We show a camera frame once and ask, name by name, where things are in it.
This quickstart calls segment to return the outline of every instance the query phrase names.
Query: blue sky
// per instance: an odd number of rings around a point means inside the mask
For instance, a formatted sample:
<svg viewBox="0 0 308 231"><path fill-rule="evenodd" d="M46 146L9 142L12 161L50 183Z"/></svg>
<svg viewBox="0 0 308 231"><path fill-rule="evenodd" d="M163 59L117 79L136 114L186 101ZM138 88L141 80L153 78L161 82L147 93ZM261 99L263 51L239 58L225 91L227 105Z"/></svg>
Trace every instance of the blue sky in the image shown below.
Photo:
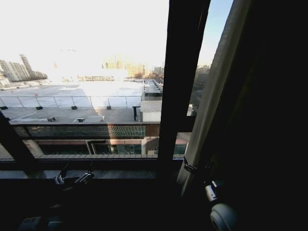
<svg viewBox="0 0 308 231"><path fill-rule="evenodd" d="M211 64L232 1L212 0L199 64ZM123 54L149 66L165 60L168 0L3 0L0 59L48 73L53 61L71 57L83 69L101 68L105 57Z"/></svg>
<svg viewBox="0 0 308 231"><path fill-rule="evenodd" d="M209 7L198 64L211 64L233 0L212 0Z"/></svg>

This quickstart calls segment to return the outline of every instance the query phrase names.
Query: beige curtain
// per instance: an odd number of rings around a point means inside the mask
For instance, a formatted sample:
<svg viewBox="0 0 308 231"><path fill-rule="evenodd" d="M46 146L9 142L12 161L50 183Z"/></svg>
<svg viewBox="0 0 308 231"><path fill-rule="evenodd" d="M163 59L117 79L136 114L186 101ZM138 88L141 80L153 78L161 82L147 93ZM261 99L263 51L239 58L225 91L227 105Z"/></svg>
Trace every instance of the beige curtain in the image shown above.
<svg viewBox="0 0 308 231"><path fill-rule="evenodd" d="M250 4L250 0L234 0L230 9L203 90L193 132L185 154L190 165L198 165L200 152L211 126ZM193 179L193 174L186 171L183 166L184 164L182 164L177 179L177 183L182 188L182 195L185 194Z"/></svg>

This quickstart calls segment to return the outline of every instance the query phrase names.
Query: fence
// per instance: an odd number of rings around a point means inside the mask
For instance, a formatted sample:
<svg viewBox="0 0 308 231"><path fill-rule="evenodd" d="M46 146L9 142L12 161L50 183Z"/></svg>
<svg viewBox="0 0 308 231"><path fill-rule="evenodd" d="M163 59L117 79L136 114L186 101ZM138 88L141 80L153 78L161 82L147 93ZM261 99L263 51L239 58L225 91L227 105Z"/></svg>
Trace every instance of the fence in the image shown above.
<svg viewBox="0 0 308 231"><path fill-rule="evenodd" d="M141 96L1 96L0 106L12 108L122 107L140 106Z"/></svg>

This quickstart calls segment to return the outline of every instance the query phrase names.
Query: window glass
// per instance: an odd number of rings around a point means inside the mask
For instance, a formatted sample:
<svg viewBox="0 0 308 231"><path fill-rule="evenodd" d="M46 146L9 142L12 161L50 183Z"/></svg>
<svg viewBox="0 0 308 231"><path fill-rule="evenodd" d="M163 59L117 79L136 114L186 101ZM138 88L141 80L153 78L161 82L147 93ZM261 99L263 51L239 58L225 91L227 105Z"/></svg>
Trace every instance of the window glass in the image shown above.
<svg viewBox="0 0 308 231"><path fill-rule="evenodd" d="M1 6L1 113L35 158L157 158L168 0Z"/></svg>
<svg viewBox="0 0 308 231"><path fill-rule="evenodd" d="M191 137L191 132L178 132L177 140L174 146L173 158L184 158L186 149Z"/></svg>
<svg viewBox="0 0 308 231"><path fill-rule="evenodd" d="M198 66L187 111L188 116L197 115L200 99L232 2L233 0L212 0L210 3Z"/></svg>
<svg viewBox="0 0 308 231"><path fill-rule="evenodd" d="M8 151L0 144L0 160L11 160L13 157L8 153Z"/></svg>

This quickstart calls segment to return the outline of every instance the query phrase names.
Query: ear cup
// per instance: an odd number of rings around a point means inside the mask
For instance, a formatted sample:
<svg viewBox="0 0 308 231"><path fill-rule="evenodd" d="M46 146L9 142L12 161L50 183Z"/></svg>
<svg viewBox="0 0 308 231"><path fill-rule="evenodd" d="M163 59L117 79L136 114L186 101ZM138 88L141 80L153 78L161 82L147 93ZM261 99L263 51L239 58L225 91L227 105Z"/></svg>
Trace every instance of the ear cup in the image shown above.
<svg viewBox="0 0 308 231"><path fill-rule="evenodd" d="M210 218L217 231L232 231L237 221L237 213L229 205L217 204L212 207Z"/></svg>

